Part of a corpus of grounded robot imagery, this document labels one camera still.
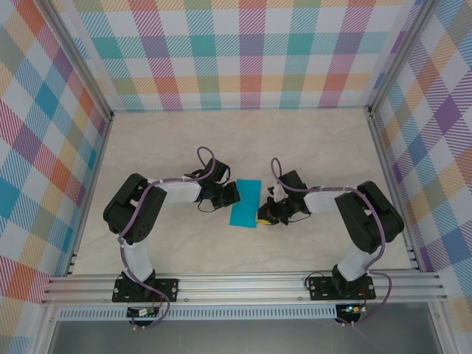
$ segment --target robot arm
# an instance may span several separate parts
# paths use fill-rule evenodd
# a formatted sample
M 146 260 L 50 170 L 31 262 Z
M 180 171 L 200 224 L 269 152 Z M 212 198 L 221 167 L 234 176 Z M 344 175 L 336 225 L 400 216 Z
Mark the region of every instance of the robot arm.
M 280 176 L 280 181 L 292 189 L 308 190 L 298 173 L 291 171 Z M 374 207 L 381 220 L 386 243 L 392 242 L 403 231 L 403 221 L 385 195 L 371 181 L 357 187 Z M 308 192 L 289 190 L 276 184 L 269 188 L 271 196 L 260 207 L 257 218 L 265 224 L 279 222 L 288 225 L 289 218 L 298 212 L 310 215 L 315 212 L 340 212 L 353 242 L 344 258 L 333 268 L 333 285 L 339 296 L 348 294 L 366 276 L 366 267 L 381 250 L 381 235 L 377 223 L 362 198 L 344 188 L 315 187 Z
M 195 171 L 186 177 L 203 176 L 210 170 L 211 165 L 210 160 L 204 170 Z M 216 160 L 213 173 L 201 181 L 185 181 L 183 178 L 182 181 L 163 182 L 152 187 L 142 202 L 133 226 L 124 236 L 124 253 L 129 267 L 126 274 L 132 272 L 141 282 L 153 278 L 154 269 L 150 263 L 146 237 L 150 234 L 162 206 L 208 199 L 215 209 L 219 209 L 238 202 L 240 196 L 236 183 L 226 183 L 229 173 L 229 167 Z M 108 223 L 110 231 L 119 234 L 127 226 L 136 210 L 136 202 L 145 188 L 154 181 L 138 173 L 128 177 L 103 213 L 103 219 Z

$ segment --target metal corner post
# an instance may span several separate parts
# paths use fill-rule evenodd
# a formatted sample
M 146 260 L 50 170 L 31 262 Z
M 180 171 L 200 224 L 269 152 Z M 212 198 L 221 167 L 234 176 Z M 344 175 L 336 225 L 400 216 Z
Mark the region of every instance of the metal corner post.
M 382 103 L 389 95 L 389 92 L 395 84 L 395 81 L 397 80 L 403 65 L 405 65 L 410 55 L 413 53 L 416 43 L 420 40 L 423 30 L 426 28 L 426 25 L 433 16 L 440 2 L 441 0 L 423 1 L 417 16 L 413 21 L 413 25 L 406 34 L 406 37 L 392 63 L 392 66 L 390 67 L 390 70 L 383 79 L 381 87 L 378 89 L 378 92 L 372 101 L 372 105 L 369 107 L 374 118 L 378 112 L 378 109 L 382 106 Z
M 66 53 L 67 58 L 70 60 L 72 66 L 79 74 L 80 79 L 82 79 L 84 86 L 94 99 L 102 115 L 107 117 L 108 121 L 112 120 L 113 110 L 106 102 L 102 90 L 98 86 L 97 81 L 94 79 L 89 68 L 87 67 L 84 58 L 80 54 L 79 49 L 75 45 L 74 39 L 69 34 L 69 31 L 60 18 L 60 15 L 57 12 L 55 6 L 51 4 L 50 0 L 35 0 L 35 3 L 38 9 L 41 11 L 41 14 L 43 15 L 47 24 L 51 27 L 51 30 L 55 34 L 60 47 Z

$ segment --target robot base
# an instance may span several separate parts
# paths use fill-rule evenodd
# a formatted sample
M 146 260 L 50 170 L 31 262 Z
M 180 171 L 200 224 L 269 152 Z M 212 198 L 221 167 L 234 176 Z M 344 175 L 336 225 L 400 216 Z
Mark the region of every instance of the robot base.
M 308 288 L 310 299 L 319 300 L 373 300 L 376 298 L 374 283 L 371 277 L 364 276 L 356 281 L 356 287 L 340 295 L 333 284 L 333 277 L 309 277 Z
M 178 279 L 156 279 L 156 272 L 153 271 L 143 283 L 164 293 L 170 302 L 177 301 Z M 161 299 L 157 294 L 143 288 L 140 284 L 129 278 L 125 272 L 122 272 L 115 281 L 111 301 L 159 303 Z

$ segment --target table surface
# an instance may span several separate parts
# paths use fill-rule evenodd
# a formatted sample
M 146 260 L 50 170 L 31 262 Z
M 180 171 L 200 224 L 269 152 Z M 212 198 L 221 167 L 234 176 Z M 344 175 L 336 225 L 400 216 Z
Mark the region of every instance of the table surface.
M 116 235 L 102 219 L 105 206 L 132 173 L 162 179 L 197 170 L 201 164 L 195 149 L 201 145 L 231 167 L 234 180 L 262 180 L 261 204 L 274 183 L 269 166 L 274 156 L 285 172 L 297 170 L 309 187 L 371 180 L 389 196 L 361 109 L 117 114 L 74 274 L 123 270 Z M 339 213 L 256 229 L 230 226 L 230 214 L 231 207 L 202 213 L 194 203 L 162 208 L 148 237 L 156 272 L 330 270 L 351 242 Z M 373 268 L 410 268 L 400 235 Z

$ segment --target colorful checkered pattern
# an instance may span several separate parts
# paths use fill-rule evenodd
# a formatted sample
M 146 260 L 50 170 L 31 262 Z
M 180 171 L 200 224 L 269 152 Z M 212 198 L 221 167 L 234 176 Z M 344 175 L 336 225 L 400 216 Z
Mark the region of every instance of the colorful checkered pattern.
M 115 91 L 128 111 L 364 106 L 372 71 L 390 31 L 401 27 L 395 19 L 404 5 L 74 0 L 86 29 L 81 37 L 60 1 L 56 7 L 77 45 L 87 58 L 96 52 L 110 77 L 113 87 L 100 78 L 105 94 Z M 84 48 L 83 36 L 92 48 Z
M 472 1 L 443 0 L 380 111 L 389 161 L 429 271 L 472 353 Z
M 33 0 L 0 0 L 0 353 L 31 343 L 49 277 L 67 261 L 104 127 Z
M 382 67 L 381 73 L 378 75 L 377 80 L 375 81 L 374 88 L 372 92 L 369 95 L 369 99 L 367 100 L 367 105 L 370 106 L 372 105 L 372 102 L 375 98 L 375 96 L 378 93 L 378 89 L 381 87 L 382 82 L 384 81 L 386 73 L 390 70 L 392 67 L 392 64 L 397 57 L 398 50 L 402 47 L 403 42 L 406 38 L 406 34 L 412 27 L 414 20 L 416 19 L 416 16 L 421 8 L 421 5 L 423 4 L 424 0 L 415 0 L 414 5 L 412 9 L 410 10 L 410 13 L 408 14 L 408 17 L 406 18 L 405 23 L 403 24 L 403 27 L 401 28 L 400 34 L 397 37 L 397 40 L 395 41 L 395 44 L 393 45 L 392 49 L 390 50 L 389 56 L 385 61 L 385 64 Z

